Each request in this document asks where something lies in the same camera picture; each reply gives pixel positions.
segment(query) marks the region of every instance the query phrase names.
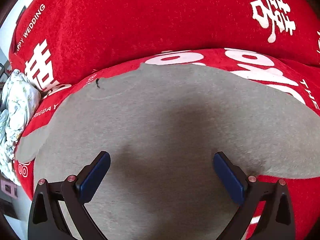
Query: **blue rubber pad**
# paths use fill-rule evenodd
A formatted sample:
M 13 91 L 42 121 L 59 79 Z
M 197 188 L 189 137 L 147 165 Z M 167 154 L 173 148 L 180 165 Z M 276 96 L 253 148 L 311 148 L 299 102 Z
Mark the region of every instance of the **blue rubber pad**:
M 110 164 L 110 155 L 109 153 L 105 152 L 97 164 L 92 168 L 84 182 L 80 185 L 78 198 L 80 203 L 88 203 L 92 200 L 100 183 L 109 170 Z
M 232 200 L 242 205 L 244 202 L 244 188 L 219 154 L 215 154 L 213 157 L 213 168 Z

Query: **pink plastic object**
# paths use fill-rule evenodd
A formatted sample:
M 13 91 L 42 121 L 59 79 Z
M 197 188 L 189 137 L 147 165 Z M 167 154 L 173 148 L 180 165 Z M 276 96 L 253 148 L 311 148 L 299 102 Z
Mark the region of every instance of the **pink plastic object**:
M 17 185 L 13 182 L 1 177 L 0 178 L 1 190 L 6 193 L 8 196 L 17 199 Z

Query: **red fabric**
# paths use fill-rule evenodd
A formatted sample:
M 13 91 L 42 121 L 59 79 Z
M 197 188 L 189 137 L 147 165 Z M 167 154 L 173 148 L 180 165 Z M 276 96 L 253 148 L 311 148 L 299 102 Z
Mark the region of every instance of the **red fabric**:
M 76 84 L 105 67 L 164 50 L 227 46 L 318 66 L 320 24 L 308 3 L 262 0 L 270 10 L 257 7 L 266 20 L 261 24 L 253 18 L 254 1 L 34 0 L 18 23 L 9 57 L 24 72 L 31 62 L 28 77 L 40 90 Z M 278 23 L 271 20 L 276 10 Z M 286 23 L 280 33 L 284 19 L 295 27 Z M 270 43 L 273 24 L 276 39 Z M 41 61 L 32 60 L 38 44 L 51 55 L 47 66 L 34 66 Z
M 287 64 L 285 64 L 283 61 L 280 61 L 271 56 L 265 56 L 243 50 L 202 49 L 189 50 L 184 52 L 172 52 L 167 54 L 164 53 L 142 59 L 132 60 L 110 68 L 105 68 L 97 73 L 91 74 L 71 88 L 64 89 L 45 98 L 36 111 L 36 114 L 30 121 L 28 127 L 23 132 L 22 136 L 27 136 L 29 133 L 33 132 L 39 127 L 48 124 L 54 112 L 58 109 L 62 101 L 68 95 L 79 91 L 86 84 L 94 82 L 97 78 L 109 78 L 131 70 L 135 70 L 142 62 L 158 65 L 195 63 L 223 69 L 238 75 L 240 73 L 234 71 L 247 71 L 250 73 L 255 72 L 258 73 L 258 75 L 253 75 L 251 77 L 258 78 L 264 76 L 265 79 L 269 80 L 262 81 L 252 79 L 253 81 L 260 82 L 265 85 L 279 85 L 282 86 L 282 88 L 285 87 L 296 91 L 297 94 L 300 95 L 304 100 L 305 104 L 316 114 L 320 115 L 320 110 L 313 103 L 313 100 L 317 103 L 317 100 L 319 100 L 320 98 L 320 90 L 318 86 L 315 85 L 319 75 L 318 68 L 308 67 L 293 61 L 287 61 Z M 248 66 L 254 68 L 251 70 L 247 70 L 246 68 L 243 68 L 243 66 L 247 68 Z M 264 72 L 265 70 L 275 73 L 274 76 L 271 75 L 266 78 L 269 72 Z M 21 174 L 19 174 L 19 166 L 22 167 L 23 164 L 19 164 L 17 161 L 14 164 L 18 179 L 20 180 L 24 190 L 27 192 L 31 199 L 33 197 L 34 190 L 33 163 L 34 161 L 32 161 L 28 166 L 28 176 L 22 176 Z M 259 177 L 259 179 L 266 182 L 275 182 L 279 178 L 262 175 Z M 318 197 L 320 195 L 320 178 L 285 180 L 287 181 L 289 187 L 289 192 L 294 209 L 296 239 L 302 240 L 310 231 L 311 227 L 316 221 L 316 218 L 320 215 L 320 199 Z M 262 208 L 260 205 L 260 208 L 257 209 L 255 216 L 259 216 L 261 214 L 261 211 Z M 252 234 L 253 229 L 254 225 L 251 225 L 249 227 L 249 235 Z

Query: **crumpled white cloth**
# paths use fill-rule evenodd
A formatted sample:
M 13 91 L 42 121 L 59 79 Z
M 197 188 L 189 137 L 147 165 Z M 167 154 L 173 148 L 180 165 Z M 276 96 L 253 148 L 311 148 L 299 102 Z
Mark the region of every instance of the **crumpled white cloth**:
M 0 170 L 20 185 L 12 160 L 16 144 L 41 100 L 40 92 L 15 69 L 4 84 L 0 106 Z

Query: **metal screw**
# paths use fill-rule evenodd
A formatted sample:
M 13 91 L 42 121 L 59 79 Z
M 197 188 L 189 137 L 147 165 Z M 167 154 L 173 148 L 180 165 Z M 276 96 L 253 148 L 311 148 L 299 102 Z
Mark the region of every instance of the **metal screw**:
M 282 185 L 282 186 L 284 186 L 284 185 L 286 184 L 286 183 L 285 183 L 285 180 L 284 180 L 284 179 L 280 179 L 280 180 L 279 180 L 279 184 Z
M 70 175 L 68 178 L 67 178 L 67 181 L 69 181 L 69 182 L 73 182 L 73 181 L 75 181 L 76 180 L 76 176 L 75 175 Z
M 45 179 L 40 179 L 39 181 L 38 181 L 38 184 L 39 185 L 43 185 L 45 183 Z
M 256 181 L 257 181 L 257 178 L 256 178 L 255 176 L 249 176 L 249 177 L 248 177 L 248 180 L 249 180 L 250 182 L 256 182 Z

